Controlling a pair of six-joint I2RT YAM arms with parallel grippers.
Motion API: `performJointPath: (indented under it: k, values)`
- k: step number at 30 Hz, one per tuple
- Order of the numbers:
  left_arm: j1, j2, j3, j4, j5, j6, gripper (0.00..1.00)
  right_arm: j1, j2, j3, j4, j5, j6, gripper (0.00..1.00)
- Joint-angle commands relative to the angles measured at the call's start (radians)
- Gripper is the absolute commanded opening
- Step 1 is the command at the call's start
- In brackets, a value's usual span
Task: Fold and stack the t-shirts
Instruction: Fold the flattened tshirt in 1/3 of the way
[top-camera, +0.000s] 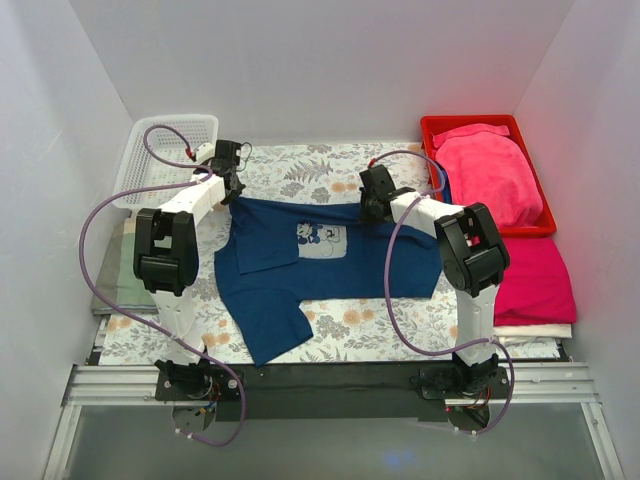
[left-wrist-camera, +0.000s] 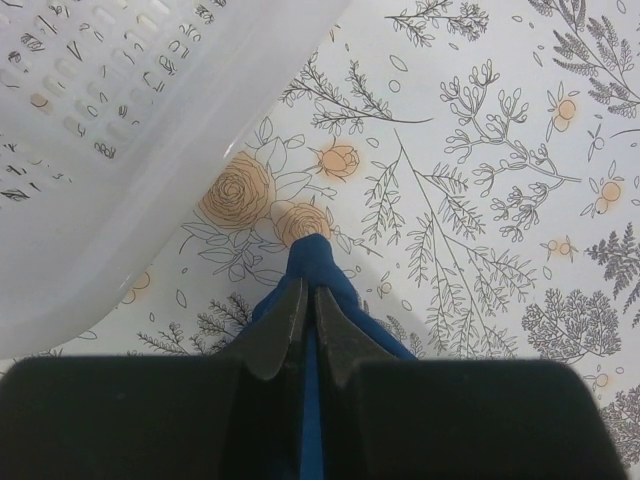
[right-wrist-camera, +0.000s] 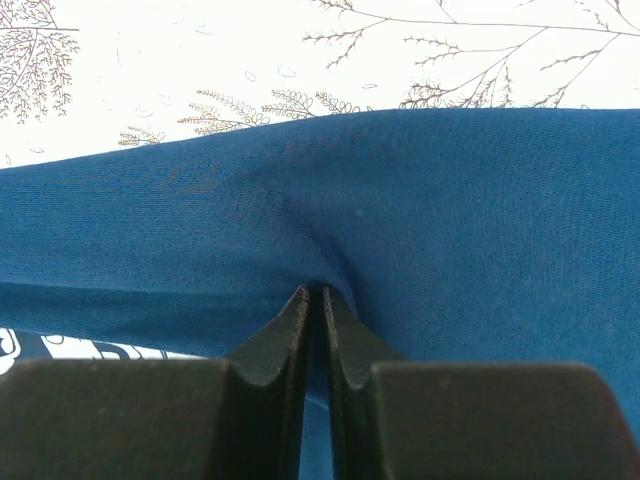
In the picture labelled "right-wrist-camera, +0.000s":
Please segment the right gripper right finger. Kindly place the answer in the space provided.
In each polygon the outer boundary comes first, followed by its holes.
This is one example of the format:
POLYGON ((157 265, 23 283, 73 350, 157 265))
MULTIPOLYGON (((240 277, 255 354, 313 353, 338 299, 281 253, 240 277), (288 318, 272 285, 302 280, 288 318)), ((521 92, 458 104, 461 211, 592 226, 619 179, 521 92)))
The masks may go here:
POLYGON ((609 386, 579 363, 411 361, 323 291, 338 479, 635 479, 609 386))

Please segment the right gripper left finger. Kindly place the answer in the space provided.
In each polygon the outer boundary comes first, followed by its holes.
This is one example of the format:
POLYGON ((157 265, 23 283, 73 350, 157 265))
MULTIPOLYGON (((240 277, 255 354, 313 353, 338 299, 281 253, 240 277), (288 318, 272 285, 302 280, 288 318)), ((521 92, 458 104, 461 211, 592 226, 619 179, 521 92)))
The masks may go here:
POLYGON ((310 293, 231 353, 35 360, 1 381, 5 479, 294 479, 310 293))

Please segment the navy blue t shirt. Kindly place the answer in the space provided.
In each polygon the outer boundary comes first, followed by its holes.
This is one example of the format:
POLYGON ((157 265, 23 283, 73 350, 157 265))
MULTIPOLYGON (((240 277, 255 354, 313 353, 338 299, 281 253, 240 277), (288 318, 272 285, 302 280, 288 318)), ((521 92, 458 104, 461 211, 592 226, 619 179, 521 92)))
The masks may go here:
POLYGON ((1 173, 3 333, 218 359, 301 287, 294 479, 338 479, 328 287, 411 361, 591 367, 639 450, 638 112, 332 115, 1 173))

